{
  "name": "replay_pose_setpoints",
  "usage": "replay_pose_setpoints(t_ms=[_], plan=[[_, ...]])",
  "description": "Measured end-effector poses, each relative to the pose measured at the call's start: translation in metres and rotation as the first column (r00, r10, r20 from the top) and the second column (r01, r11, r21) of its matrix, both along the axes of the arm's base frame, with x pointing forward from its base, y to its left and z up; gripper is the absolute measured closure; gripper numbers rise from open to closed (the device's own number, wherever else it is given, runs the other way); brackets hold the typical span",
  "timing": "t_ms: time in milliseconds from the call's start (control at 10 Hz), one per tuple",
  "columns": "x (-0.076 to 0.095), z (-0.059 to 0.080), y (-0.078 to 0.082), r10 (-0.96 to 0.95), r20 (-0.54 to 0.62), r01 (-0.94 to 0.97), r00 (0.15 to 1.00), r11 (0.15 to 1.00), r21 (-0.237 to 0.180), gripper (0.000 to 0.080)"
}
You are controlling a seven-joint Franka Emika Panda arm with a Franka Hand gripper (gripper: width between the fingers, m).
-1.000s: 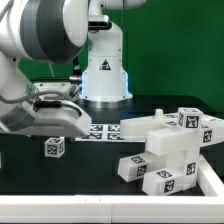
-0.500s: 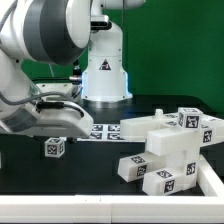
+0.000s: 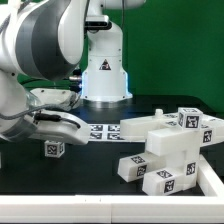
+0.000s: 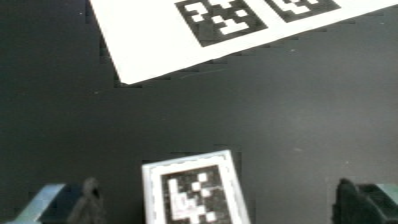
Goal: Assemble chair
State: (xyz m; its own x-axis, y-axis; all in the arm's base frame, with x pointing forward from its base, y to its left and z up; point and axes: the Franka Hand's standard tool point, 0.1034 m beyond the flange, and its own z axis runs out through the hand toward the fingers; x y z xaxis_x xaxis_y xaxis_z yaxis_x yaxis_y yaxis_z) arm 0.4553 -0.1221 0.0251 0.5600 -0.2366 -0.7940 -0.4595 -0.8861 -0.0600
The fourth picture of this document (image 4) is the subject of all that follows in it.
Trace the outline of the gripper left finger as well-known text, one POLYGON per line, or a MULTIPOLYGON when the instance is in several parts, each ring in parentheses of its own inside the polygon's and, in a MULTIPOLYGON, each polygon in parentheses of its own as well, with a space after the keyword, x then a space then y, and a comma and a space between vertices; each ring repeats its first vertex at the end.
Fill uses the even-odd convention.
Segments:
POLYGON ((47 184, 6 224, 107 224, 98 180, 90 177, 82 184, 47 184))

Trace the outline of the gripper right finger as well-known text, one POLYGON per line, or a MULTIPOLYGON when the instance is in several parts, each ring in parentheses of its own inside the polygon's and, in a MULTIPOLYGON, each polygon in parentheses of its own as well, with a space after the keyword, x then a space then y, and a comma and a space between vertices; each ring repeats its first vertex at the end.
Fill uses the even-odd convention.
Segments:
POLYGON ((340 180, 333 224, 398 224, 398 184, 340 180))

